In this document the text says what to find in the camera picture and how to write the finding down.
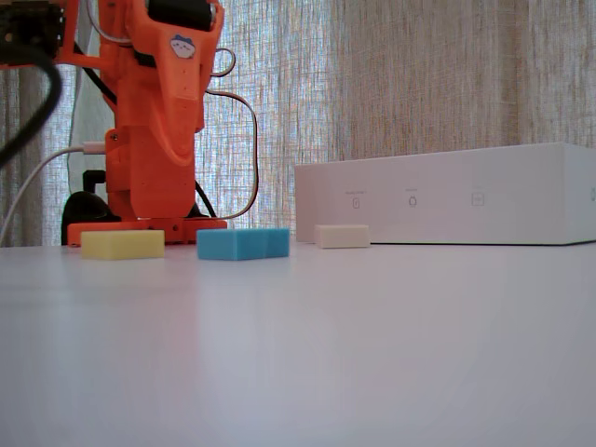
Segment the orange gripper with servo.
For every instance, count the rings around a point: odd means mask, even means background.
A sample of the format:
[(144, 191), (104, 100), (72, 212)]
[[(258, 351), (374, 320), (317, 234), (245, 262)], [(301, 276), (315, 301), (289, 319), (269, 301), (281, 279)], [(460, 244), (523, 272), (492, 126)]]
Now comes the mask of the orange gripper with servo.
[(204, 128), (204, 95), (223, 25), (216, 1), (135, 1), (134, 49), (155, 51), (165, 107), (166, 153), (194, 161), (195, 134)]

